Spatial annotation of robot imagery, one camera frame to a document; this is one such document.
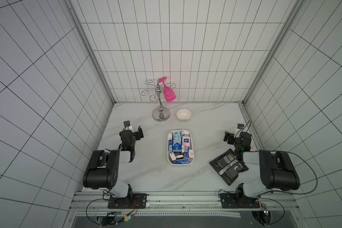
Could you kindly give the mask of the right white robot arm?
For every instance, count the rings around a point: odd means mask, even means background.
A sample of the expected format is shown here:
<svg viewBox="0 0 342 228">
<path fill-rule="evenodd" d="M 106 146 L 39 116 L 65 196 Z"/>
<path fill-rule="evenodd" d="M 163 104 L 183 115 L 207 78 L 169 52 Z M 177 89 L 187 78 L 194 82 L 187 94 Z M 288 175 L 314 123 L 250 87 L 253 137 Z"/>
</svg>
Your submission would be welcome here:
<svg viewBox="0 0 342 228">
<path fill-rule="evenodd" d="M 213 161 L 218 175 L 231 185 L 248 165 L 259 167 L 259 176 L 239 184 L 234 192 L 218 191 L 224 209 L 259 209 L 259 196 L 274 191 L 297 190 L 300 179 L 287 152 L 250 151 L 252 135 L 239 129 L 234 134 L 225 132 L 224 139 L 234 149 L 227 150 Z"/>
</svg>

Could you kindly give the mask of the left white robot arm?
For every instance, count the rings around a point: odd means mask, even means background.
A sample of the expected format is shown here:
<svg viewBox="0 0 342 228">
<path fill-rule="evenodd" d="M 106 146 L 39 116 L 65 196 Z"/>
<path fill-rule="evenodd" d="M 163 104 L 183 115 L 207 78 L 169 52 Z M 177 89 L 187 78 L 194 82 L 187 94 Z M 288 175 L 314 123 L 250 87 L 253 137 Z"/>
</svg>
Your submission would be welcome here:
<svg viewBox="0 0 342 228">
<path fill-rule="evenodd" d="M 129 122 L 119 133 L 121 144 L 115 150 L 93 151 L 83 176 L 83 186 L 103 192 L 103 200 L 109 209 L 144 209 L 147 194 L 134 193 L 130 184 L 119 180 L 119 166 L 131 163 L 135 158 L 135 143 L 144 137 L 138 127 L 133 131 Z"/>
</svg>

